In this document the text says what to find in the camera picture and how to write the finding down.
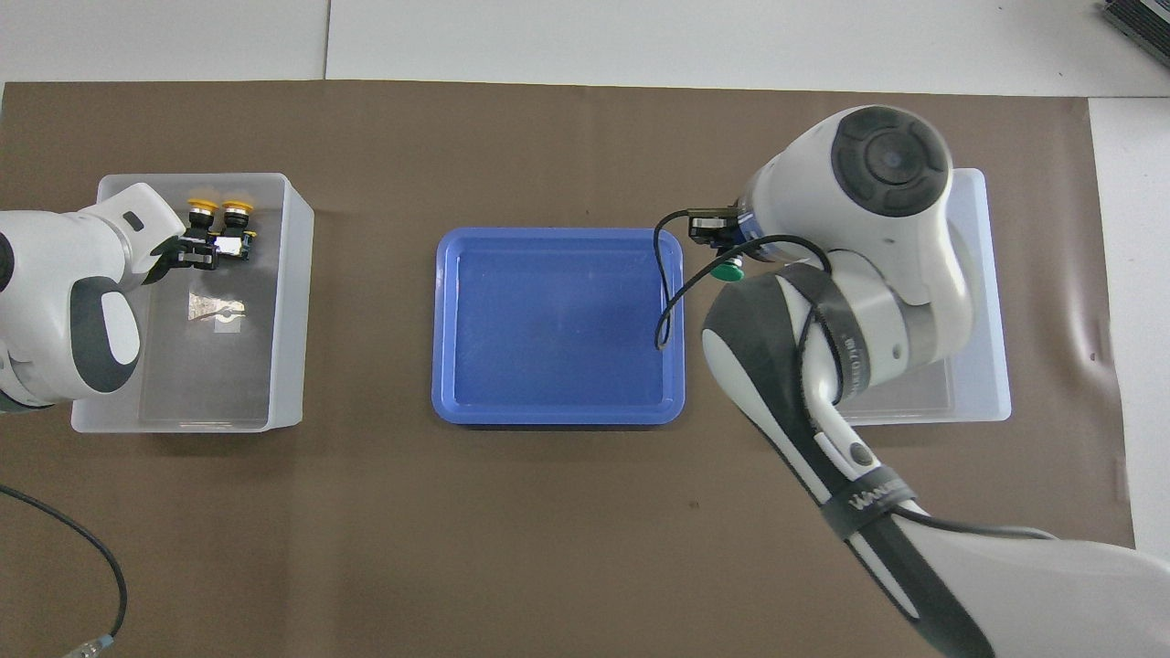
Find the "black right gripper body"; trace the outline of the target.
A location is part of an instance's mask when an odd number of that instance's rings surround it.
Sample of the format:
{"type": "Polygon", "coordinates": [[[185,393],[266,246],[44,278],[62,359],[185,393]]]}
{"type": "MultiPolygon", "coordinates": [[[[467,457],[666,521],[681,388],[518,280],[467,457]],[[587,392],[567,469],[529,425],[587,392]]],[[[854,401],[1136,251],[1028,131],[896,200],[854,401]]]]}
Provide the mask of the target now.
{"type": "Polygon", "coordinates": [[[739,229],[738,208],[686,210],[686,235],[711,249],[734,249],[746,241],[739,229]]]}

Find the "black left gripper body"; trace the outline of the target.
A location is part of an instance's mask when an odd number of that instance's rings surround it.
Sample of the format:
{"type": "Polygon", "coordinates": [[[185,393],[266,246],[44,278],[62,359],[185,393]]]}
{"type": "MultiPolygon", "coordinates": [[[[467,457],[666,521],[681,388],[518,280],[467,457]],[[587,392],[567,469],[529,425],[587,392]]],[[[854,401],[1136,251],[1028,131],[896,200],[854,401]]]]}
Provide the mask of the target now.
{"type": "Polygon", "coordinates": [[[181,268],[184,263],[180,255],[185,251],[181,237],[170,237],[151,251],[154,266],[147,270],[146,285],[154,285],[160,281],[172,268],[181,268]]]}

